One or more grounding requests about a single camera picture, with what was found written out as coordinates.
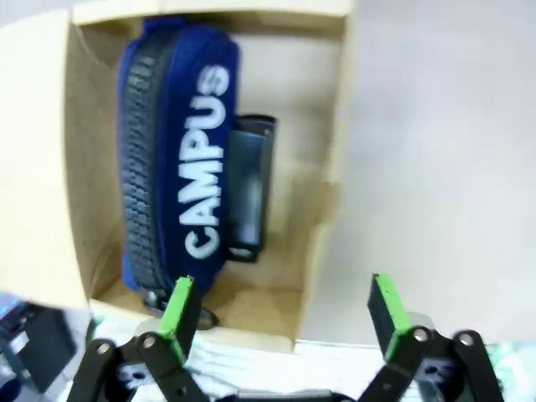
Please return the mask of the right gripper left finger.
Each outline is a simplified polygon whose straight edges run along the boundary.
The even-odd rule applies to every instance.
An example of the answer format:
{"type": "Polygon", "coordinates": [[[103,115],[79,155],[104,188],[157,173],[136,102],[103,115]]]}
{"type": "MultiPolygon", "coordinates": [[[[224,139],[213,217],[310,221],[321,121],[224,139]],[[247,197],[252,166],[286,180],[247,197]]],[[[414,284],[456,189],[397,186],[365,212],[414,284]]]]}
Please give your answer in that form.
{"type": "Polygon", "coordinates": [[[201,313],[190,277],[177,280],[158,329],[118,346],[97,338],[85,350],[73,380],[74,401],[131,401],[156,385],[166,401],[208,401],[185,368],[201,313]]]}

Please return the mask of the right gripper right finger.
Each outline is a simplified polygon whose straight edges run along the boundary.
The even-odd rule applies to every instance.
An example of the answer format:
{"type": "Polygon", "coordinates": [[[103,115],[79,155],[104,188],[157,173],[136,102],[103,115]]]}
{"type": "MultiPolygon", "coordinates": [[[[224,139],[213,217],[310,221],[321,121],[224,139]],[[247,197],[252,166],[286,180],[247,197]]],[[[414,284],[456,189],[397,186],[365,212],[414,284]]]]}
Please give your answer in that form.
{"type": "Polygon", "coordinates": [[[384,366],[361,401],[400,401],[413,383],[424,401],[503,399],[478,332],[464,329],[447,338],[434,328],[414,324],[387,274],[372,275],[367,306],[384,366]]]}

